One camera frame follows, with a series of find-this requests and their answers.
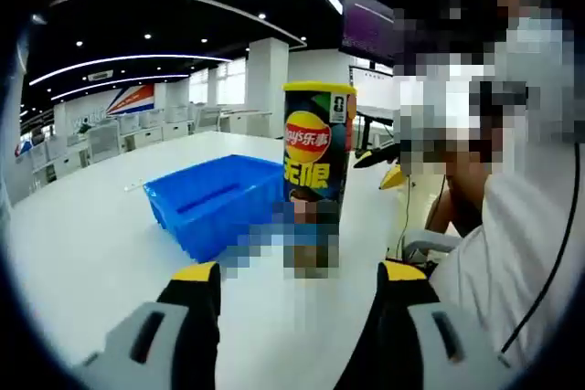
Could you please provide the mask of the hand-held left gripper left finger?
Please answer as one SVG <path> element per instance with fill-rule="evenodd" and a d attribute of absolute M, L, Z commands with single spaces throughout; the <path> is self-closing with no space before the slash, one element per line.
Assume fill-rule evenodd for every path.
<path fill-rule="evenodd" d="M 181 269 L 157 300 L 112 328 L 75 375 L 88 389 L 214 389 L 220 305 L 216 261 Z"/>

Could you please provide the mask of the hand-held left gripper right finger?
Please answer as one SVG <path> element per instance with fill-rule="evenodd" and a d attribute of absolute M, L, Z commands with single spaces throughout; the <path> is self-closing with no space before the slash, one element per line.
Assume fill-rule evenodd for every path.
<path fill-rule="evenodd" d="M 386 259 L 338 389 L 506 389 L 513 370 L 473 316 L 438 300 L 419 269 Z"/>

